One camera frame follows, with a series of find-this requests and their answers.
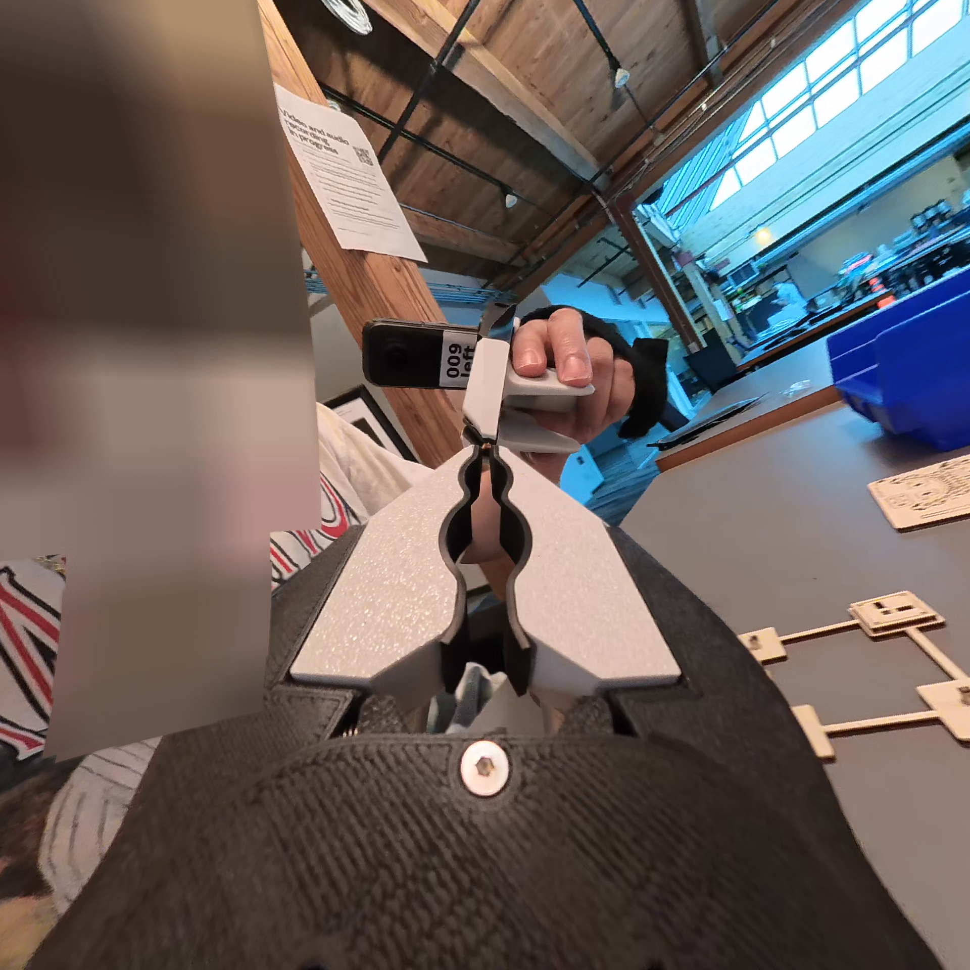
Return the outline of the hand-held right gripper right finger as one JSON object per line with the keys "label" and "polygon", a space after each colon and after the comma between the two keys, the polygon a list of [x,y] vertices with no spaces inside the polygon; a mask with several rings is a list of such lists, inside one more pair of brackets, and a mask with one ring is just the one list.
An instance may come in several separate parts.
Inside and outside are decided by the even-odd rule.
{"label": "hand-held right gripper right finger", "polygon": [[681,667],[607,525],[509,448],[489,468],[513,564],[503,660],[516,694],[571,703],[675,684]]}

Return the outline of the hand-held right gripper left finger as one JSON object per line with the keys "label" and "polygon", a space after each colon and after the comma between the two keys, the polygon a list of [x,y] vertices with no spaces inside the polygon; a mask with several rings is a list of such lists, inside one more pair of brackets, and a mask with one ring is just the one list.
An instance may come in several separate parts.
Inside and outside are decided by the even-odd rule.
{"label": "hand-held right gripper left finger", "polygon": [[466,585],[446,529],[470,502],[467,446],[370,517],[331,582],[289,673],[299,683],[393,697],[405,712],[443,689],[443,647]]}

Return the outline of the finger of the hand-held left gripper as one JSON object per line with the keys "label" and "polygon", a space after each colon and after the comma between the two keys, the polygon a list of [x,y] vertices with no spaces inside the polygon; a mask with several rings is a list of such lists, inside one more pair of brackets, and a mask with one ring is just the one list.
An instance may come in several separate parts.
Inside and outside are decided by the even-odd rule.
{"label": "finger of the hand-held left gripper", "polygon": [[520,454],[569,455],[581,447],[575,439],[544,428],[535,420],[501,420],[496,443]]}
{"label": "finger of the hand-held left gripper", "polygon": [[464,396],[463,438],[467,443],[496,443],[501,420],[538,420],[535,413],[573,413],[576,402],[595,387],[570,387],[548,369],[539,377],[518,374],[510,362],[510,345],[482,338],[476,346]]}

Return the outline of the wooden square frame assembly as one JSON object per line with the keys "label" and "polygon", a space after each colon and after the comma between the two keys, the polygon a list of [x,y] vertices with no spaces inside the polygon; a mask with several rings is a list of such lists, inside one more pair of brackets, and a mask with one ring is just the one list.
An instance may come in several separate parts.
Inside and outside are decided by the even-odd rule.
{"label": "wooden square frame assembly", "polygon": [[848,633],[854,629],[873,642],[892,637],[906,637],[939,671],[945,680],[916,687],[923,707],[906,713],[866,718],[838,723],[823,723],[815,708],[808,704],[792,707],[815,756],[823,762],[836,758],[833,739],[844,736],[877,734],[936,725],[943,728],[954,741],[969,745],[969,675],[939,647],[928,631],[943,627],[945,618],[928,603],[910,591],[900,591],[869,600],[849,604],[848,620],[837,624],[804,629],[781,635],[772,626],[750,630],[738,640],[760,663],[763,669],[785,661],[787,648],[819,638]]}

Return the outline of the person's left hand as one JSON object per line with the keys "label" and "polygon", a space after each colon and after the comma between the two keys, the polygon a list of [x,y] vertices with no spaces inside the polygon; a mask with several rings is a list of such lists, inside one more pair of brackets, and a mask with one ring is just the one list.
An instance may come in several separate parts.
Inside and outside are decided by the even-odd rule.
{"label": "person's left hand", "polygon": [[575,309],[559,309],[546,319],[519,326],[511,342],[514,370],[527,378],[542,376],[549,367],[569,387],[592,385],[594,393],[577,400],[571,411],[533,411],[543,427],[587,444],[631,407],[636,382],[632,365],[616,358],[611,345],[587,336]]}

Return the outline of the black framed picture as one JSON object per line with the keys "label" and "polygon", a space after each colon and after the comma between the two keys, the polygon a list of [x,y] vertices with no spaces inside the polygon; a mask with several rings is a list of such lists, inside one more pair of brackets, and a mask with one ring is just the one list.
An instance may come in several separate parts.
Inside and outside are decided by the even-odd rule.
{"label": "black framed picture", "polygon": [[360,384],[324,405],[376,445],[408,462],[419,463],[417,455],[366,385]]}

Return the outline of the white printed shirt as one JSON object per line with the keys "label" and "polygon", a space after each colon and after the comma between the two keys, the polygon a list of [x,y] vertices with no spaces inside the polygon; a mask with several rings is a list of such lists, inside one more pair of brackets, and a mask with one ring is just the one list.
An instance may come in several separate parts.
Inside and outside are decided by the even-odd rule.
{"label": "white printed shirt", "polygon": [[[420,483],[430,469],[376,444],[330,408],[317,406],[320,525],[271,534],[271,587],[307,566],[351,526]],[[1,563],[2,767],[42,755],[53,703],[66,558]]]}

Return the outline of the dark laptop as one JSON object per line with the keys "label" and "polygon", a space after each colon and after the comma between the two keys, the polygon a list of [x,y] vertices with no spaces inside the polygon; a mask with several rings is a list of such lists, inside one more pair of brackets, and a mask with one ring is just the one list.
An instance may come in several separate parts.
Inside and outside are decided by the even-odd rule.
{"label": "dark laptop", "polygon": [[707,417],[695,417],[687,419],[673,403],[667,402],[661,412],[661,427],[668,431],[668,434],[654,442],[649,442],[649,447],[655,447],[661,451],[673,449],[684,443],[689,443],[698,438],[702,433],[710,430],[724,421],[740,414],[753,406],[757,406],[766,394],[754,398],[747,398],[736,403],[722,407],[712,412]]}

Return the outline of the white paper notice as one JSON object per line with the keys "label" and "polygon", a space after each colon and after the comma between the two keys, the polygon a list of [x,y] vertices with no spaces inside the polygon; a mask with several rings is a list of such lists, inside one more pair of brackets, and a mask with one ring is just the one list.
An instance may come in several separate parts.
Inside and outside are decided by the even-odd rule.
{"label": "white paper notice", "polygon": [[284,135],[339,246],[425,263],[359,124],[278,83],[273,89]]}

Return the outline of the wood-edged table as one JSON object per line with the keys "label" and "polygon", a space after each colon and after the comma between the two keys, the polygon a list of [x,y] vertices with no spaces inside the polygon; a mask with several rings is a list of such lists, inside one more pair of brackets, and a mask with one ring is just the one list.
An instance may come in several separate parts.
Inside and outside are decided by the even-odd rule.
{"label": "wood-edged table", "polygon": [[749,398],[758,398],[758,404],[707,430],[691,443],[661,451],[656,459],[659,470],[672,470],[827,406],[840,405],[841,396],[832,383],[826,341],[803,346],[725,386],[698,411],[696,422]]}

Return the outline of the blue plastic bin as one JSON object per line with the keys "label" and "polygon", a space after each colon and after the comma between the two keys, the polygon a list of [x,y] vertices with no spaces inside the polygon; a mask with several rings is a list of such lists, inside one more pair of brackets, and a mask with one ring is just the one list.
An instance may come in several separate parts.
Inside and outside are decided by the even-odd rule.
{"label": "blue plastic bin", "polygon": [[969,295],[876,339],[877,388],[894,433],[939,451],[969,443]]}
{"label": "blue plastic bin", "polygon": [[953,273],[874,312],[828,339],[832,382],[845,403],[868,420],[890,429],[877,388],[876,339],[881,333],[963,294],[969,295],[969,271]]}

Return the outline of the wooden sheet with curved cutouts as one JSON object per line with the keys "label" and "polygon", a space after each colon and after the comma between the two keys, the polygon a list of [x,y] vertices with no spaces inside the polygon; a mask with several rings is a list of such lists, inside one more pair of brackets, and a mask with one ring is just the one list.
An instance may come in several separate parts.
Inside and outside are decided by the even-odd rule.
{"label": "wooden sheet with curved cutouts", "polygon": [[969,456],[880,479],[867,486],[896,531],[931,527],[969,517]]}

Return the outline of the cluttered storage shelves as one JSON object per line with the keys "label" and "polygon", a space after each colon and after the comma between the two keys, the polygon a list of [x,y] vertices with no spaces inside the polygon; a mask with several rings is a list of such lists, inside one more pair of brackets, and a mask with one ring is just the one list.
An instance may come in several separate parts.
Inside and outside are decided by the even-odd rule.
{"label": "cluttered storage shelves", "polygon": [[737,370],[755,370],[801,346],[834,333],[968,266],[968,207],[949,213],[942,206],[921,213],[916,228],[891,247],[851,258],[830,286],[807,299],[805,314],[769,327],[744,354]]}

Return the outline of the skylight windows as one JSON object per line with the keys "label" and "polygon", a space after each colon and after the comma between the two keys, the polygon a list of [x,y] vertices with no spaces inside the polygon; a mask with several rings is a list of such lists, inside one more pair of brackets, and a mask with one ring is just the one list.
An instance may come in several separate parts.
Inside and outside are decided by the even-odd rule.
{"label": "skylight windows", "polygon": [[657,208],[694,225],[965,18],[967,1],[860,4],[667,179]]}

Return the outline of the wooden post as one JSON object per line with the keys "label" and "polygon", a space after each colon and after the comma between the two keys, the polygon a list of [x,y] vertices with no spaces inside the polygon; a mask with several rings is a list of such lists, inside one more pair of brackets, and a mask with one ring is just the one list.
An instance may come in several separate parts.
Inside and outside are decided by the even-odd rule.
{"label": "wooden post", "polygon": [[[317,80],[276,6],[259,1],[258,7],[273,81],[323,105]],[[415,263],[340,247],[288,142],[284,147],[300,242],[357,344],[374,319],[443,323],[443,311]],[[384,395],[423,464],[438,467],[460,450],[461,412],[443,391],[391,388]]]}

